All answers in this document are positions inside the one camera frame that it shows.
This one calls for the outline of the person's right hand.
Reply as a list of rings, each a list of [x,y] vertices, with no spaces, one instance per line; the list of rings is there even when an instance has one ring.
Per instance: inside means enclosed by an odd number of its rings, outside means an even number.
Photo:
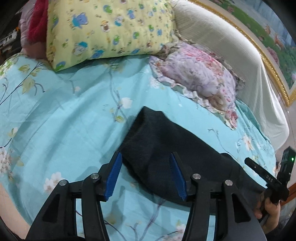
[[[265,221],[265,223],[261,226],[263,232],[265,234],[268,234],[272,232],[274,229],[279,224],[279,219],[280,219],[280,203],[278,204],[273,204],[270,201],[269,197],[264,197],[264,192],[260,194],[260,197],[258,199],[258,202],[253,210],[254,215],[257,219],[262,218],[262,212],[261,210],[263,209],[267,212],[268,218]]]

